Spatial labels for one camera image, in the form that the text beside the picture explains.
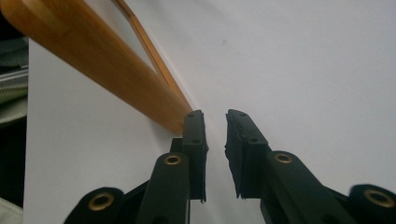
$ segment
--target white surface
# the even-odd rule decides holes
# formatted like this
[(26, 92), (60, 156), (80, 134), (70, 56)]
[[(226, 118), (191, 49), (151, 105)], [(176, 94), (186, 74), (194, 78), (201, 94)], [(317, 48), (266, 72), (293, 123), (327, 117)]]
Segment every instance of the white surface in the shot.
[[(89, 3), (137, 48), (110, 1)], [(258, 200), (235, 198), (224, 156), (229, 108), (332, 189), (396, 191), (394, 1), (130, 3), (205, 112), (207, 203), (192, 203), (191, 223), (263, 223)], [(89, 191), (126, 192), (149, 179), (174, 136), (37, 44), (30, 53), (24, 223), (62, 223)]]

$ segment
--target wooden stick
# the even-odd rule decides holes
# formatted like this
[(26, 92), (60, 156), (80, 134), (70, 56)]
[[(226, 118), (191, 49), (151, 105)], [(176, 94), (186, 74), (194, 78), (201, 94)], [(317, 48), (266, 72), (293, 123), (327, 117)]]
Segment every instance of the wooden stick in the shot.
[(128, 5), (125, 3), (124, 0), (113, 0), (113, 3), (117, 6), (117, 8), (122, 13), (122, 15), (129, 22), (131, 27), (134, 29), (134, 32), (136, 33), (141, 45), (143, 46), (143, 49), (147, 53), (157, 74), (159, 74), (163, 78), (165, 78), (165, 81), (166, 81), (166, 83), (168, 83), (169, 87), (178, 96), (180, 96), (180, 98), (183, 101), (188, 103), (186, 97), (184, 96), (180, 87), (175, 82), (171, 72), (169, 71), (168, 67), (166, 66), (165, 62), (163, 61), (160, 53), (157, 51), (154, 44), (151, 42), (149, 35), (146, 33), (146, 31), (143, 28), (142, 24), (140, 23), (139, 19), (132, 12), (132, 10), (128, 7)]
[(81, 0), (1, 0), (6, 19), (167, 130), (191, 108)]

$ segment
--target wooden dowel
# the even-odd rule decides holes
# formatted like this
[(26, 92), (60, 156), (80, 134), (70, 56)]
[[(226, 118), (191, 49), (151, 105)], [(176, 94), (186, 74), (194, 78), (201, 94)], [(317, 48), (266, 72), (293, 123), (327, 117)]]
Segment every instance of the wooden dowel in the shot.
[(81, 0), (1, 0), (22, 33), (172, 133), (191, 108)]
[(171, 72), (169, 71), (168, 67), (163, 61), (163, 58), (161, 57), (160, 53), (155, 48), (154, 44), (151, 42), (149, 35), (146, 33), (139, 19), (132, 12), (132, 10), (125, 3), (124, 0), (113, 0), (113, 3), (117, 6), (117, 8), (122, 13), (122, 15), (125, 17), (125, 19), (129, 22), (129, 24), (133, 28), (137, 38), (140, 41), (140, 44), (143, 46), (143, 49), (147, 53), (148, 58), (150, 59), (152, 65), (154, 66), (154, 69), (156, 70), (157, 74), (161, 75), (165, 79), (166, 83), (168, 83), (169, 87), (178, 96), (180, 96), (180, 98), (183, 101), (188, 103), (186, 97), (184, 96), (180, 87), (175, 82)]

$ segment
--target metal screw hole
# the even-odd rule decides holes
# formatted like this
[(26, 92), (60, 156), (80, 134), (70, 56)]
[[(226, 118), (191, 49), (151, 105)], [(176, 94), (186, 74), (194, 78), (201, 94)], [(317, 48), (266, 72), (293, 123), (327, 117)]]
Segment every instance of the metal screw hole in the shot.
[(382, 191), (376, 189), (367, 189), (363, 194), (367, 200), (378, 206), (391, 208), (396, 205), (395, 201), (390, 196), (388, 196), (388, 194)]
[(168, 156), (165, 158), (165, 163), (168, 165), (176, 165), (181, 162), (181, 158), (176, 155)]
[(114, 202), (114, 196), (108, 192), (98, 193), (90, 200), (88, 207), (92, 211), (101, 211), (109, 207)]
[(286, 154), (276, 154), (275, 159), (282, 163), (291, 163), (293, 161), (293, 158)]

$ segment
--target gray fabric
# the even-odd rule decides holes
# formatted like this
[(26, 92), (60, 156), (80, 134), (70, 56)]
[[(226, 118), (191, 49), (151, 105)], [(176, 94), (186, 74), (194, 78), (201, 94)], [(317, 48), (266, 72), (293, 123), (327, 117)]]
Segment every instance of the gray fabric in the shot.
[(22, 221), (22, 209), (0, 198), (0, 224), (22, 224)]

